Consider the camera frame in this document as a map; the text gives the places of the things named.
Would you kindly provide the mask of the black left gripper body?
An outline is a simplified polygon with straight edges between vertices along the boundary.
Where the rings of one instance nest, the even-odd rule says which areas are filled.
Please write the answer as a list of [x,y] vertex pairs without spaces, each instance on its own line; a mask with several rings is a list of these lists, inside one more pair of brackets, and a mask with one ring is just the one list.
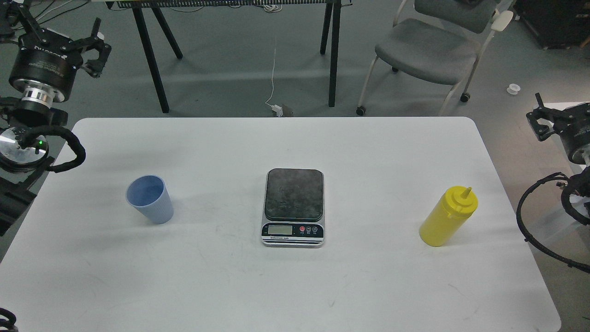
[[19,51],[9,83],[19,92],[24,91],[26,82],[42,83],[57,91],[54,101],[67,101],[77,70],[83,65],[82,53],[87,50],[87,47],[63,50],[72,44],[72,39],[50,29],[42,30],[41,39],[34,32],[19,36]]

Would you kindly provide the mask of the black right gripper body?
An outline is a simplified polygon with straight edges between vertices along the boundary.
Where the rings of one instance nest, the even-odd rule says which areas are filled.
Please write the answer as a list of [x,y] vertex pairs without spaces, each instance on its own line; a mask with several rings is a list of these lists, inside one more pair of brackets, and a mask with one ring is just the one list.
[[588,165],[590,160],[589,105],[579,104],[559,111],[554,130],[559,135],[567,159],[573,164]]

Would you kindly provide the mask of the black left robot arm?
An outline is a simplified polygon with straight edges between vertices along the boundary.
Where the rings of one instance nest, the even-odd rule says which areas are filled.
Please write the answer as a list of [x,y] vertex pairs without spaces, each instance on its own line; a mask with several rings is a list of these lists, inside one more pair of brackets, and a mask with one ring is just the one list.
[[66,128],[68,113],[53,104],[67,101],[78,70],[98,78],[111,46],[95,19],[90,36],[73,40],[44,28],[30,11],[29,0],[1,2],[1,42],[17,45],[18,53],[9,84],[20,97],[1,99],[0,159],[2,170],[25,173],[13,183],[1,179],[1,234],[4,235],[31,206],[36,194],[31,186],[45,172],[67,172],[80,166],[86,150]]

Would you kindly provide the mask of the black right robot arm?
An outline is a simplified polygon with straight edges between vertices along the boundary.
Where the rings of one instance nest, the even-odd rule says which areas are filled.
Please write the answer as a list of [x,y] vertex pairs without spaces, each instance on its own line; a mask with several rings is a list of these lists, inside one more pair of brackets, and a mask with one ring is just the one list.
[[535,94],[538,106],[526,114],[526,119],[537,140],[543,142],[557,134],[562,142],[567,159],[585,166],[581,173],[569,178],[560,199],[565,212],[582,225],[589,225],[589,217],[578,212],[571,204],[571,195],[589,197],[589,103],[584,102],[563,110],[546,107],[540,93]]

